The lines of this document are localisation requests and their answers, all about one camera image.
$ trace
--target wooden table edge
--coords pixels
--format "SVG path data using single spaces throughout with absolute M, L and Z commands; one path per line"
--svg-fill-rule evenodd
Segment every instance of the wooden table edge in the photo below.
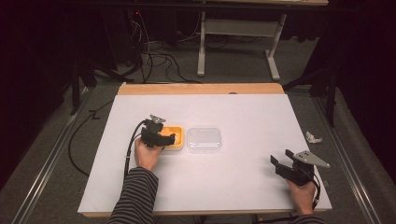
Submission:
M 278 83 L 126 84 L 118 95 L 153 94 L 285 94 Z
M 328 209 L 315 209 L 315 212 L 325 212 Z M 185 211 L 185 212 L 154 212 L 154 216 L 212 216 L 212 215 L 231 215 L 231 214 L 273 214 L 273 213 L 292 213 L 293 209 L 268 209 L 268 210 L 233 210 L 233 211 Z M 110 217 L 111 212 L 87 212 L 81 213 L 85 217 Z

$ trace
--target clear plastic container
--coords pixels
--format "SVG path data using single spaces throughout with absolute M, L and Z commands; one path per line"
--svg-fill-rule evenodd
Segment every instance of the clear plastic container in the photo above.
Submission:
M 221 147 L 217 128 L 191 128 L 187 132 L 187 147 L 193 153 L 215 153 Z

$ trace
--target white metal frame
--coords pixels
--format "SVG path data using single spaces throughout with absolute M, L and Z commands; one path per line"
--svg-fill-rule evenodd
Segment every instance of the white metal frame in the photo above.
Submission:
M 272 37 L 271 49 L 265 51 L 265 56 L 270 67 L 274 81 L 279 81 L 280 76 L 276 68 L 274 54 L 280 35 L 285 24 L 286 14 L 281 15 L 279 21 L 235 21 L 206 19 L 203 11 L 201 16 L 201 44 L 198 55 L 198 77 L 205 75 L 205 35 L 249 35 Z

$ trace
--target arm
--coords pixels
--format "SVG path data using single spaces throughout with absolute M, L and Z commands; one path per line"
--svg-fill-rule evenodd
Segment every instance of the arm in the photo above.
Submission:
M 131 169 L 125 178 L 120 199 L 108 223 L 152 223 L 158 178 L 151 171 L 162 149 L 148 148 L 140 138 L 134 141 L 134 159 L 138 167 Z
M 291 224 L 315 224 L 325 223 L 320 217 L 314 216 L 312 202 L 314 200 L 316 187 L 314 183 L 309 182 L 303 186 L 298 186 L 293 182 L 286 180 L 290 186 L 290 196 L 296 207 L 298 217 Z

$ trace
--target metal rail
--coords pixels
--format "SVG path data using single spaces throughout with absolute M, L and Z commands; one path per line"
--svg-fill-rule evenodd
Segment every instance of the metal rail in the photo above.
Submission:
M 60 136 L 58 137 L 52 151 L 50 152 L 49 156 L 47 157 L 46 162 L 44 163 L 43 167 L 41 168 L 40 173 L 38 174 L 37 178 L 35 179 L 34 184 L 30 188 L 26 198 L 24 199 L 20 209 L 18 210 L 17 214 L 15 215 L 14 219 L 11 223 L 26 223 L 29 216 L 31 215 L 33 209 L 35 208 L 35 204 L 37 203 L 40 195 L 46 187 L 47 182 L 50 179 L 50 175 L 54 170 L 59 158 L 62 155 L 64 149 L 64 142 L 69 137 L 70 131 L 73 128 L 73 125 L 78 117 L 78 114 L 81 111 L 81 108 L 86 104 L 88 98 L 91 96 L 92 91 L 89 91 L 88 88 L 85 88 L 82 91 L 81 96 L 83 96 L 83 101 L 78 110 L 74 115 L 72 115 L 69 120 L 64 125 L 64 128 L 61 131 Z
M 341 143 L 337 131 L 331 127 L 331 125 L 326 119 L 326 116 L 324 114 L 325 108 L 323 103 L 320 101 L 318 97 L 313 98 L 313 102 L 322 120 L 326 124 L 326 128 L 328 129 L 330 136 L 332 137 L 332 141 L 334 142 L 337 153 L 341 159 L 341 165 L 346 173 L 346 179 L 348 180 L 349 185 L 353 193 L 355 194 L 356 200 L 358 201 L 359 206 L 361 207 L 361 211 L 363 212 L 364 217 L 367 220 L 367 223 L 373 223 L 373 224 L 381 223 L 381 220 L 379 219 L 378 214 L 376 213 L 373 207 L 373 204 L 370 200 L 367 190 L 364 187 L 364 185 L 361 183 L 361 180 L 359 179 L 359 176 L 356 173 L 355 168 L 353 167 L 352 162 L 350 161 L 347 152 L 343 147 L 343 144 Z

